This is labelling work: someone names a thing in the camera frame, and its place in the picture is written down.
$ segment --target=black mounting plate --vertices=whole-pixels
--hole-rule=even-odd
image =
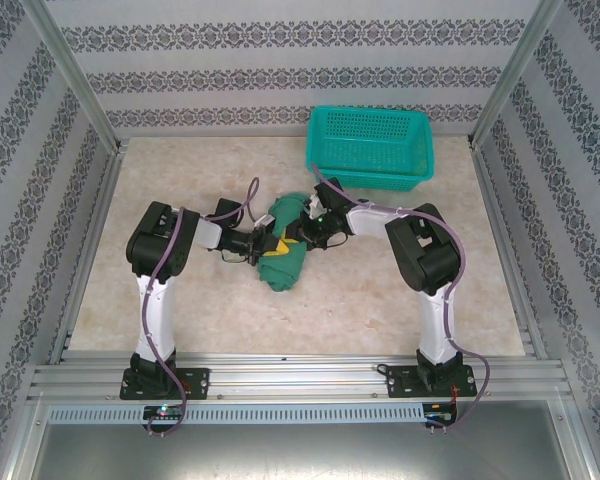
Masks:
[[[389,398],[453,397],[454,385],[458,389],[458,397],[475,397],[478,394],[473,369],[469,365],[459,367],[452,379],[438,385],[433,391],[429,391],[418,377],[417,365],[382,364],[378,365],[377,370],[387,378]]]
[[[177,368],[176,377],[184,386],[187,394],[187,400],[206,400],[209,391],[209,374],[208,368]],[[145,392],[134,388],[135,372],[127,368],[122,377],[122,385],[120,387],[120,399],[122,400],[179,400],[180,392],[177,388],[172,389],[167,394],[157,394],[153,392]]]

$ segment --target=gray metal panel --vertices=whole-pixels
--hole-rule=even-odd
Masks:
[[[57,405],[51,407],[51,425],[138,425],[142,405]],[[325,423],[423,422],[421,403],[391,405],[358,403],[331,405],[195,405],[187,408],[184,424],[193,425],[284,425]],[[170,425],[172,421],[153,422]]]
[[[421,425],[49,425],[33,478],[569,478],[546,403],[485,404],[462,428]]]

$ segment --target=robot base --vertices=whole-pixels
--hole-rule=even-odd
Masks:
[[[176,368],[175,352],[167,365],[176,374],[187,394],[187,400],[206,400],[209,391],[208,368]],[[124,371],[120,387],[122,400],[179,400],[180,392],[157,362],[149,362],[138,354],[131,357],[131,368]]]
[[[458,352],[445,364],[433,365],[417,351],[418,365],[378,365],[387,378],[389,398],[475,397],[473,369],[462,364]]]

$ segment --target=damask wall panel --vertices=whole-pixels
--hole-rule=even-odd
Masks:
[[[118,134],[302,134],[315,105],[469,133],[537,0],[48,2]]]
[[[600,465],[600,0],[561,7],[480,150]]]
[[[0,0],[0,458],[44,363],[108,156],[17,2]]]

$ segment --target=wire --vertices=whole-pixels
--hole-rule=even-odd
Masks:
[[[330,248],[336,248],[336,247],[339,247],[339,246],[344,245],[345,243],[347,243],[347,240],[349,240],[349,235],[347,235],[346,232],[340,232],[340,233],[344,233],[344,240],[341,241],[340,243],[336,243],[334,245],[327,245],[327,247],[325,248],[325,250],[329,250]]]
[[[451,399],[451,404],[453,405],[453,412],[451,413],[451,415],[455,415],[458,413],[458,387],[456,387],[455,383],[451,385],[451,393],[453,394],[453,397]]]
[[[160,353],[158,352],[158,349],[156,348],[156,345],[155,345],[155,343],[153,343],[153,339],[151,338],[151,332],[149,331],[149,322],[147,320],[147,309],[149,307],[149,298],[151,297],[151,292],[153,290],[153,283],[156,281],[156,277],[160,273],[160,270],[162,269],[164,264],[169,259],[169,255],[171,254],[171,251],[173,250],[173,246],[175,245],[176,240],[178,239],[178,235],[180,234],[180,227],[182,226],[182,218],[183,217],[184,217],[184,208],[180,207],[180,209],[178,210],[176,225],[175,225],[175,227],[173,227],[173,231],[171,232],[171,238],[169,239],[167,248],[165,249],[164,253],[162,254],[162,257],[160,258],[160,261],[156,265],[156,268],[153,269],[153,273],[151,273],[151,277],[149,278],[149,283],[147,284],[147,289],[144,292],[144,298],[142,299],[142,330],[144,332],[144,336],[147,339],[147,343],[149,344],[149,348],[151,349],[151,352],[156,357],[156,361],[160,364],[160,366],[166,372],[166,374],[169,375],[171,380],[173,380],[173,382],[176,384],[176,386],[178,387],[178,390],[180,392],[180,397],[182,398],[182,405],[180,406],[180,408],[182,408],[182,413],[181,413],[178,421],[171,428],[169,428],[169,430],[167,430],[165,432],[155,432],[155,431],[151,430],[151,424],[158,417],[150,418],[149,422],[147,423],[147,431],[149,432],[150,436],[158,434],[160,437],[165,437],[165,436],[173,433],[182,424],[185,414],[187,413],[187,393],[184,390],[184,386],[182,385],[180,380],[178,380],[178,377],[176,377],[176,374],[171,371],[169,366],[165,363],[165,361],[160,356]]]
[[[464,271],[465,271],[466,264],[467,264],[467,255],[464,250],[464,246],[462,245],[462,241],[460,240],[460,237],[458,237],[458,234],[449,225],[447,225],[445,222],[440,220],[438,217],[434,217],[433,215],[429,215],[428,213],[418,212],[418,211],[412,210],[410,208],[391,208],[391,207],[384,207],[382,205],[376,205],[376,204],[370,203],[370,202],[361,202],[360,200],[352,197],[351,195],[346,193],[344,190],[336,187],[329,180],[327,180],[324,177],[324,175],[322,175],[322,173],[320,172],[320,169],[318,168],[318,166],[315,163],[311,164],[311,169],[313,170],[313,172],[316,174],[316,176],[322,183],[324,183],[325,185],[330,187],[332,190],[339,193],[344,198],[346,198],[347,200],[349,200],[350,202],[352,202],[356,205],[359,205],[361,207],[367,207],[371,210],[376,210],[376,211],[380,211],[380,212],[384,212],[384,213],[397,213],[397,214],[404,214],[405,216],[412,215],[415,217],[424,218],[425,220],[429,220],[430,222],[435,223],[436,225],[443,228],[449,234],[449,236],[452,238],[452,240],[458,250],[458,253],[460,255],[460,266],[458,268],[458,275],[456,275],[456,278],[451,282],[451,285],[449,286],[449,288],[447,289],[447,291],[445,292],[444,297],[443,297],[443,300],[444,300],[444,307],[443,307],[444,333],[447,337],[446,340],[449,342],[449,344],[453,348],[455,348],[458,352],[461,352],[463,355],[466,355],[468,357],[477,358],[484,364],[484,368],[485,368],[484,382],[482,383],[482,387],[478,391],[476,398],[473,400],[473,403],[471,404],[469,409],[464,413],[464,415],[462,415],[462,417],[460,417],[458,420],[456,420],[455,423],[453,423],[453,425],[450,425],[449,427],[447,427],[447,430],[456,428],[458,425],[460,425],[462,422],[464,422],[473,413],[476,406],[478,405],[478,402],[480,401],[480,399],[484,395],[485,391],[487,390],[487,386],[489,385],[489,379],[491,378],[491,366],[489,365],[489,361],[487,360],[487,358],[483,355],[480,355],[479,353],[475,353],[470,350],[465,350],[460,345],[458,345],[455,342],[455,340],[453,339],[453,335],[451,335],[451,327],[449,326],[449,298],[451,297],[451,293],[453,292],[453,290],[456,288],[456,286],[462,279],[462,276],[464,275]]]
[[[234,216],[236,213],[244,212],[244,210],[246,209],[247,213],[249,214],[249,217],[251,218],[251,221],[255,222],[256,217],[251,212],[251,201],[255,198],[256,193],[258,193],[259,188],[260,188],[260,178],[253,177],[253,179],[251,180],[251,183],[249,184],[249,188],[247,189],[247,198],[242,203],[242,205],[240,205],[235,210],[230,211],[229,213],[225,213],[224,215],[218,215],[217,217],[207,215],[206,217],[204,217],[204,219],[209,220],[209,221],[224,220],[225,218]]]

